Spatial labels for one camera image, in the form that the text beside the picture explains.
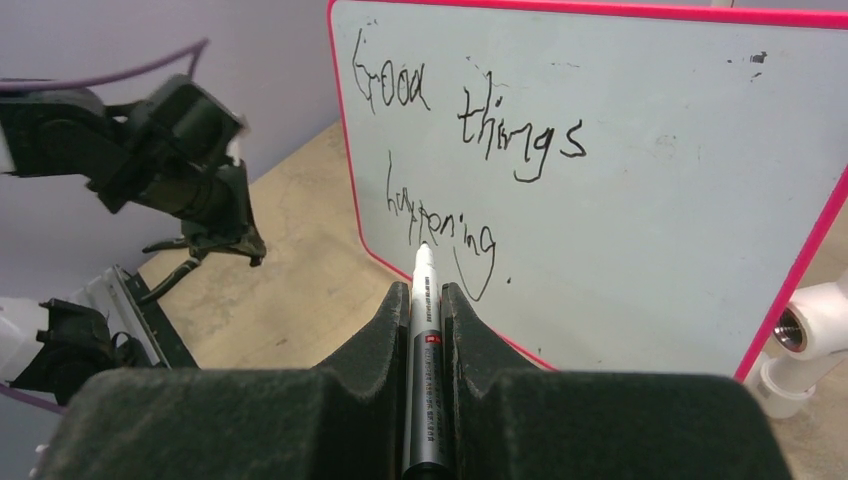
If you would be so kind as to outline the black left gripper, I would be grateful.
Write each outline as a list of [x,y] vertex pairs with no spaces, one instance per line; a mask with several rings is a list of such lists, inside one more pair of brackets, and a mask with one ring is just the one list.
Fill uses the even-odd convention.
[[181,233],[197,260],[223,253],[246,257],[252,267],[262,264],[267,247],[253,216],[245,163],[224,165],[201,186],[181,217]]

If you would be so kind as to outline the pink-framed whiteboard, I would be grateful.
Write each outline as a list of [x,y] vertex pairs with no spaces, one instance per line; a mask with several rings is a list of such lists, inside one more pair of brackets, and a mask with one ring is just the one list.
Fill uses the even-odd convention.
[[847,196],[842,11],[333,1],[361,242],[562,370],[743,379]]

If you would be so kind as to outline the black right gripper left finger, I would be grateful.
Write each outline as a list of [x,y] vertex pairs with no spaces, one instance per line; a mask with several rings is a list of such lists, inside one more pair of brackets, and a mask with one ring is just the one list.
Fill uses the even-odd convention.
[[74,396],[38,479],[397,479],[408,288],[307,369],[121,369]]

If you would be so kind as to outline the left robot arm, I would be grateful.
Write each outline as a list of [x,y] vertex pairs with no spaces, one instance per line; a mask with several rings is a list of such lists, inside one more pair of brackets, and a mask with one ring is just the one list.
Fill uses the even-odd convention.
[[187,259],[154,287],[113,267],[68,298],[1,301],[1,391],[60,413],[93,376],[170,367],[146,311],[211,254],[263,263],[238,139],[245,121],[188,75],[148,97],[104,103],[83,86],[19,82],[1,91],[1,137],[20,178],[81,176],[111,213],[137,204],[181,233],[147,246]]

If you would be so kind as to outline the black white marker pen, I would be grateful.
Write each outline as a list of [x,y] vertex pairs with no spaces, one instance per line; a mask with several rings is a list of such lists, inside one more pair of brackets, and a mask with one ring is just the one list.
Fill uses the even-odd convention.
[[441,289],[434,254],[416,252],[410,286],[403,454],[404,479],[450,479],[452,454],[443,386]]

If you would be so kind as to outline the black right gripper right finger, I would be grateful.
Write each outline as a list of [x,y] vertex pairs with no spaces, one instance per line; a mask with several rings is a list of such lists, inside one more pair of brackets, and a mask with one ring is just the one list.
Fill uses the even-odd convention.
[[759,405],[713,375],[552,371],[442,289],[462,479],[788,479]]

